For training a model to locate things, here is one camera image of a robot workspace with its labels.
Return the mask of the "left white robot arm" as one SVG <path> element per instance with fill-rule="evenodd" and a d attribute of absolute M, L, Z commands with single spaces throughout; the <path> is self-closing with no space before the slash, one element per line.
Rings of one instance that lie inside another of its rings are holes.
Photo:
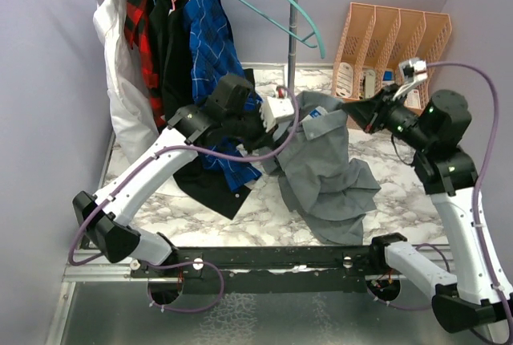
<path fill-rule="evenodd" d="M 222 77 L 207 98 L 179 108 L 156 142 L 116 180 L 93 194 L 78 193 L 73 208 L 79 228 L 68 262 L 78 265 L 74 252 L 87 237 L 111 263 L 133 258 L 146 262 L 159 276 L 172 274 L 177 265 L 173 244 L 159 233 L 132 228 L 131 221 L 165 181 L 200 154 L 252 163 L 284 149 L 280 145 L 263 156 L 218 152 L 217 146 L 224 140 L 243 144 L 248 152 L 269 146 L 279 124 L 298 123 L 299 106 L 293 89 L 279 87 L 274 95 L 257 101 L 254 110 L 245 110 L 247 100 L 255 96 L 255 88 L 246 79 L 233 74 Z"/>

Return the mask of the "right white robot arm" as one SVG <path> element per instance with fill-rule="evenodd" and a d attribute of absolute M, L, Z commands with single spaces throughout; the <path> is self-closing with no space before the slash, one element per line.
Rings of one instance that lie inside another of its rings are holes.
<path fill-rule="evenodd" d="M 512 316 L 512 285 L 500 270 L 485 230 L 478 173 L 459 142 L 471 123 L 465 98 L 437 91 L 421 114 L 394 99 L 392 84 L 374 97 L 342 105 L 366 133 L 386 130 L 414 150 L 412 167 L 441 218 L 456 267 L 453 274 L 423 257 L 399 233 L 373 238 L 370 268 L 406 276 L 430 299 L 439 325 L 454 334 Z"/>

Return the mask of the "grey shirt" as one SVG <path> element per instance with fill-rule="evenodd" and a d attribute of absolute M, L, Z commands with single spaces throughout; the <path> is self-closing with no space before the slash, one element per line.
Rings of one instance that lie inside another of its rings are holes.
<path fill-rule="evenodd" d="M 300 123 L 290 143 L 263 161 L 278 179 L 287 208 L 327 245 L 359 246 L 363 219 L 375 210 L 381 186 L 367 162 L 349 157 L 348 116 L 340 99 L 303 91 Z"/>

